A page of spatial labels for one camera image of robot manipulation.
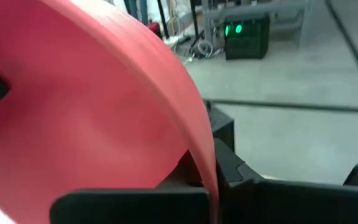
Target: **wire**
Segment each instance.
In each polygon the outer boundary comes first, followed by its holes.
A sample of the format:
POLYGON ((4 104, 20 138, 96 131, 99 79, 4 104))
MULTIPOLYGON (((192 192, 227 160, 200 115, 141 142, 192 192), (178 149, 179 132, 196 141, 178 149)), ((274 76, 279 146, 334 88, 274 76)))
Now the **wire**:
POLYGON ((207 40, 198 41, 197 48, 198 48, 198 51, 202 55, 204 55, 206 58, 210 57, 214 52, 214 47, 213 47, 212 43, 207 40), (209 47, 209 52, 207 52, 208 48, 206 48, 206 50, 205 50, 205 49, 203 49, 203 47, 201 45, 204 45, 204 46, 206 45, 207 47, 209 47))
POLYGON ((193 58, 194 58, 194 54, 192 56, 190 56, 187 60, 185 60, 185 62, 183 62, 183 65, 186 65, 187 62, 192 62, 193 61, 193 58))

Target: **black equipment box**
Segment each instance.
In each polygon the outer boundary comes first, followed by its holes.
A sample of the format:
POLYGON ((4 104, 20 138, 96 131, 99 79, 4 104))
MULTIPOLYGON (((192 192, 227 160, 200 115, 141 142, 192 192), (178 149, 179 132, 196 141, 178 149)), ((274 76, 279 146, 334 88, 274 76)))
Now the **black equipment box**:
POLYGON ((226 60, 264 58, 269 47, 269 30, 268 14, 226 18, 224 22, 226 60))
POLYGON ((234 120, 215 107, 211 101, 204 100, 204 104, 208 112, 214 138, 221 140, 232 152, 235 152, 234 120))

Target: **black machine part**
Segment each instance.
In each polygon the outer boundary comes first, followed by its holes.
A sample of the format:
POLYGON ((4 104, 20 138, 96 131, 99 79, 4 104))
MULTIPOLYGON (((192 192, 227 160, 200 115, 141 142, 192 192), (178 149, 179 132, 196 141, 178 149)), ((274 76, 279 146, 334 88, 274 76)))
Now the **black machine part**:
POLYGON ((230 16, 225 18, 224 27, 227 60, 265 57, 269 48, 269 14, 230 16))
MULTIPOLYGON (((358 186, 267 180, 215 139, 221 223, 355 223, 358 186)), ((202 187, 82 190, 58 199, 51 224, 208 223, 202 187)))
POLYGON ((235 152, 234 145, 234 119, 223 113, 212 102, 205 100, 209 123, 211 124, 214 138, 220 139, 231 151, 235 152))

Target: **green indicator light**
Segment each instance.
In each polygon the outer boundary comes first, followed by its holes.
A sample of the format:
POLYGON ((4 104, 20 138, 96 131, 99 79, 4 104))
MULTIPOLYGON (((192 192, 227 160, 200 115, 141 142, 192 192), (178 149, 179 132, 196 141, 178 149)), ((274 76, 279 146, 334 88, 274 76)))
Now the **green indicator light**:
POLYGON ((228 35, 230 30, 230 26, 226 26, 226 30, 224 30, 224 35, 228 35))
POLYGON ((236 33, 240 33, 242 30, 242 25, 237 25, 236 26, 236 33))

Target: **cable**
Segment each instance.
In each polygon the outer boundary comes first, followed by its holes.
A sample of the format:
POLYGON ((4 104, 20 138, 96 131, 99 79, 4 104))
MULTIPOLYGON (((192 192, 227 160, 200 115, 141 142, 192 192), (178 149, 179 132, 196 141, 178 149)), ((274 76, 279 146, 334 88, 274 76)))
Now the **cable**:
POLYGON ((198 48, 198 51, 204 55, 206 58, 210 57, 213 52, 214 52, 214 47, 212 45, 211 42, 207 41, 207 40, 200 40, 198 41, 198 44, 197 44, 197 48, 198 48), (201 45, 206 45, 207 47, 209 47, 209 52, 207 52, 207 50, 203 49, 203 47, 201 45))
POLYGON ((205 30, 202 30, 200 32, 200 34, 198 35, 198 37, 196 37, 196 39, 193 41, 193 43, 191 43, 190 45, 190 50, 194 47, 194 45, 196 45, 197 41, 201 38, 201 37, 204 37, 204 32, 205 30))
POLYGON ((192 56, 190 56, 188 59, 185 60, 185 62, 183 62, 183 65, 186 65, 187 62, 192 62, 193 61, 193 58, 194 58, 194 54, 192 56))

